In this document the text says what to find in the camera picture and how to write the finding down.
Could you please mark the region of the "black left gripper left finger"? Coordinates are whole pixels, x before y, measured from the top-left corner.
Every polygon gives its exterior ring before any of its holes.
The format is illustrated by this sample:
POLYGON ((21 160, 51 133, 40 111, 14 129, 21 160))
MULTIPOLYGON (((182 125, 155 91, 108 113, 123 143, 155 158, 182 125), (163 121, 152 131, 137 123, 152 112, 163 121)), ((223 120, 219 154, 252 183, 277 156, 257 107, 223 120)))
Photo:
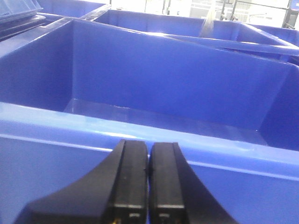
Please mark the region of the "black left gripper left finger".
POLYGON ((144 224, 148 205, 145 142, 120 140, 96 167, 68 186, 29 202, 16 224, 144 224))

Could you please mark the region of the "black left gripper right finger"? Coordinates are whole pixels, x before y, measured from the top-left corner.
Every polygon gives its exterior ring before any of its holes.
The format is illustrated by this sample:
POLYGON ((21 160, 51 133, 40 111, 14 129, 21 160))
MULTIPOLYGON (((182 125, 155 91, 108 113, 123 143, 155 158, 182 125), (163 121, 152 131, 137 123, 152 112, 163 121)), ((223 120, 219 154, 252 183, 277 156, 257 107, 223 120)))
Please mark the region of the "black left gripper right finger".
POLYGON ((154 143, 149 160, 152 224, 235 224, 187 163, 178 143, 154 143))

